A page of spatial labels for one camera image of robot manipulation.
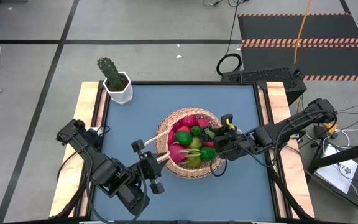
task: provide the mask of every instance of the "yellow cable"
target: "yellow cable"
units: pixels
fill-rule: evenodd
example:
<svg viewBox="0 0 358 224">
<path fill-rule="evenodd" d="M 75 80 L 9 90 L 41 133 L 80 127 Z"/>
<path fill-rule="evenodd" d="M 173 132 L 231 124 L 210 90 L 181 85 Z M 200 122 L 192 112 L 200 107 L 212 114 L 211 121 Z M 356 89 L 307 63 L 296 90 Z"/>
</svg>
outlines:
<svg viewBox="0 0 358 224">
<path fill-rule="evenodd" d="M 295 55 L 293 56 L 293 64 L 294 64 L 294 65 L 296 65 L 296 54 L 298 53 L 299 39 L 301 38 L 301 34 L 302 34 L 302 30 L 303 30 L 303 25 L 305 24 L 306 17 L 307 17 L 308 14 L 309 14 L 310 5 L 311 5 L 311 0 L 309 0 L 308 7 L 306 8 L 305 15 L 303 16 L 303 20 L 302 20 L 302 24 L 301 24 L 301 29 L 299 29 L 298 39 L 296 40 Z"/>
</svg>

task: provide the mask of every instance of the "green fruit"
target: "green fruit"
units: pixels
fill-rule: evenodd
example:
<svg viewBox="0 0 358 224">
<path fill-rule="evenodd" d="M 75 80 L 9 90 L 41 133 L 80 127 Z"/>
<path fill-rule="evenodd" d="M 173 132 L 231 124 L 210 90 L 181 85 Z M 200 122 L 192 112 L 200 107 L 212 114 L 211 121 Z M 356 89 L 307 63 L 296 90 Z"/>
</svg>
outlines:
<svg viewBox="0 0 358 224">
<path fill-rule="evenodd" d="M 215 149 L 208 146 L 202 147 L 200 153 L 200 159 L 204 161 L 210 161 L 215 157 Z"/>
<path fill-rule="evenodd" d="M 188 146 L 193 141 L 191 134 L 186 131 L 177 131 L 175 133 L 175 140 L 182 146 Z"/>
<path fill-rule="evenodd" d="M 201 134 L 201 128 L 199 126 L 193 126 L 190 130 L 192 136 L 199 136 Z"/>
<path fill-rule="evenodd" d="M 192 137 L 191 143 L 189 145 L 190 149 L 200 149 L 203 146 L 203 143 L 198 137 Z"/>
<path fill-rule="evenodd" d="M 199 156 L 187 158 L 186 166 L 189 168 L 197 168 L 200 166 L 200 164 L 201 164 L 201 159 Z"/>
</svg>

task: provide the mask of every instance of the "white pot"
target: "white pot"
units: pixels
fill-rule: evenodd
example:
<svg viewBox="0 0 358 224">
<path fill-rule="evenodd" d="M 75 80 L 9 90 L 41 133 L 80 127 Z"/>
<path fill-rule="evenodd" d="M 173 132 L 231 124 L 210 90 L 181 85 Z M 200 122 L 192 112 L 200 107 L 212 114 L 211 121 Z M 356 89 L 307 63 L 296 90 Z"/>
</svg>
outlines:
<svg viewBox="0 0 358 224">
<path fill-rule="evenodd" d="M 109 93 L 111 99 L 113 101 L 123 105 L 124 103 L 127 103 L 132 99 L 132 82 L 129 79 L 126 72 L 118 72 L 118 73 L 120 73 L 121 75 L 124 75 L 128 79 L 128 85 L 125 87 L 124 90 L 119 91 L 119 92 L 109 91 L 109 89 L 107 88 L 107 79 L 105 79 L 103 81 L 103 85 L 104 85 L 104 88 L 106 89 L 107 93 Z"/>
</svg>

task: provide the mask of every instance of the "blue table surface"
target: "blue table surface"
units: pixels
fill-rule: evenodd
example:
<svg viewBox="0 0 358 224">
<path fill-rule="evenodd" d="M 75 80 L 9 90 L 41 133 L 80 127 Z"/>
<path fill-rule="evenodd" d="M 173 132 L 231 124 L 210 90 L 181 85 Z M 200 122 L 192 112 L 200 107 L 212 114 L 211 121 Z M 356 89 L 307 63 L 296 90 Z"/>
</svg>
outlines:
<svg viewBox="0 0 358 224">
<path fill-rule="evenodd" d="M 234 124 L 243 131 L 259 125 L 252 86 L 134 85 L 133 89 L 133 100 L 127 104 L 110 101 L 106 125 L 111 130 L 102 148 L 127 166 L 139 160 L 131 143 L 154 137 L 161 121 L 181 108 L 203 108 L 218 118 L 231 113 Z M 146 151 L 155 152 L 154 144 Z M 263 155 L 258 158 L 264 161 Z M 158 181 L 165 192 L 154 195 L 148 186 L 150 204 L 138 220 L 274 220 L 266 168 L 250 156 L 229 162 L 222 177 L 184 179 L 164 169 Z M 93 203 L 107 220 L 133 218 L 117 197 L 109 198 L 99 189 Z"/>
</svg>

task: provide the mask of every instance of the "cactus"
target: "cactus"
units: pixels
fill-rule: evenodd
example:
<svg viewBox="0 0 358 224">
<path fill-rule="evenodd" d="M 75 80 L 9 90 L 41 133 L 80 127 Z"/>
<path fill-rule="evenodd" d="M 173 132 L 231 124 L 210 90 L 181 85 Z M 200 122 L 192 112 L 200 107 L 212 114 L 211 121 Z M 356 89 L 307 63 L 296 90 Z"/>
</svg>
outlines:
<svg viewBox="0 0 358 224">
<path fill-rule="evenodd" d="M 108 80 L 108 87 L 114 91 L 122 91 L 125 88 L 126 78 L 118 73 L 118 70 L 110 58 L 101 57 L 98 67 Z"/>
</svg>

